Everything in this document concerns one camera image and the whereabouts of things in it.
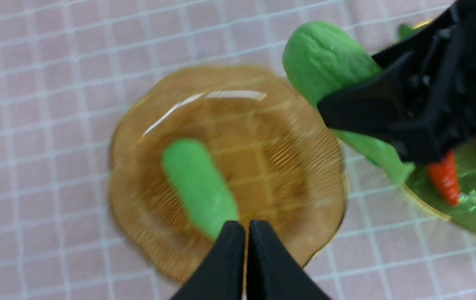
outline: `pink grid mat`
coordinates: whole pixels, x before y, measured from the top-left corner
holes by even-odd
[[[112,227],[107,147],[125,110],[199,62],[283,72],[289,34],[340,25],[370,52],[451,0],[0,0],[0,299],[167,299]],[[411,207],[346,152],[341,232],[307,272],[334,299],[476,300],[476,236]]]

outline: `green clay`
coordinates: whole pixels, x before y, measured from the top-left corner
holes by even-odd
[[[239,220],[234,196],[202,142],[173,142],[164,150],[162,167],[188,217],[210,239],[226,221]]]
[[[366,50],[336,25],[314,21],[301,25],[289,38],[283,64],[293,87],[312,105],[325,96],[376,76],[382,69]],[[392,145],[346,131],[336,136],[384,169],[396,185],[405,182],[414,165],[403,163]]]

